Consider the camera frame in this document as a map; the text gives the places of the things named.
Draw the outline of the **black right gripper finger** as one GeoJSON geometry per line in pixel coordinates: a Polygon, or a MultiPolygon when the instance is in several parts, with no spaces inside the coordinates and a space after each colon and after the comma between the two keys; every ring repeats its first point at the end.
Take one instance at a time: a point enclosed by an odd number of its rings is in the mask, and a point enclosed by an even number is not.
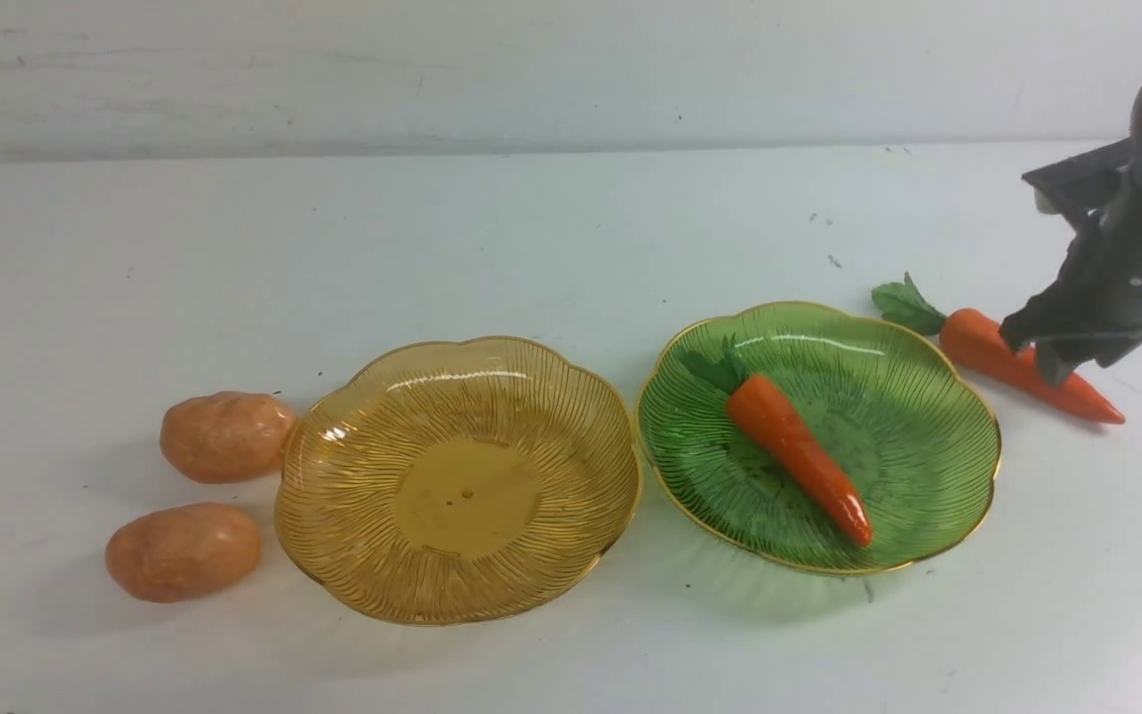
{"type": "Polygon", "coordinates": [[[1101,369],[1142,347],[1142,328],[1105,331],[1053,331],[1034,337],[1035,369],[1052,386],[1065,383],[1083,363],[1101,369]]]}
{"type": "Polygon", "coordinates": [[[1055,294],[1037,294],[1030,297],[1024,306],[1003,316],[998,326],[1003,344],[1012,354],[1020,354],[1024,348],[1053,337],[1061,328],[1061,300],[1055,294]]]}

